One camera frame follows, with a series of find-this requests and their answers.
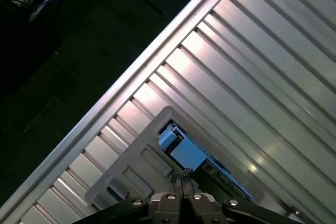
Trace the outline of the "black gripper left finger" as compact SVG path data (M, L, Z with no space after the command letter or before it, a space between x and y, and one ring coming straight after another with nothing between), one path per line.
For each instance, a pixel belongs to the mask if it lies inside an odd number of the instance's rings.
M139 197L124 199L77 223L179 223L182 197L174 189L178 174L170 176L168 193L153 195L150 201Z

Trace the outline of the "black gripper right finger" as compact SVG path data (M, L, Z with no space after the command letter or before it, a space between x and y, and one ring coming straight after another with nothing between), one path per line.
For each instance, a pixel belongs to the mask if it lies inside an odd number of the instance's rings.
M187 219L194 218L195 223L297 223L251 201L228 198L219 204L205 194L182 192L189 209Z

